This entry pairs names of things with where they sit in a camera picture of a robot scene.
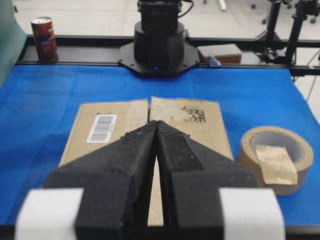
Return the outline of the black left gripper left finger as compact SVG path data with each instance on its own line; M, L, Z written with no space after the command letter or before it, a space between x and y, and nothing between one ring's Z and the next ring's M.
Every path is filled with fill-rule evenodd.
M17 240L122 240L148 225L157 122L54 169L17 216Z

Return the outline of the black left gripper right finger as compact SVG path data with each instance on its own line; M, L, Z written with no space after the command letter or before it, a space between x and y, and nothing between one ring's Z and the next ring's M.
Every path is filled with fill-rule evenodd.
M170 240L283 240L277 198L249 168L157 122L164 232Z

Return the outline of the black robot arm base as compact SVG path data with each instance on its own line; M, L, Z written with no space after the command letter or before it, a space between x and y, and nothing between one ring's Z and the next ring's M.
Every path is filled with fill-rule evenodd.
M120 65L142 77L171 77L199 64L198 49L188 44L179 21L182 1L139 0L137 9L141 19L133 42L120 47Z

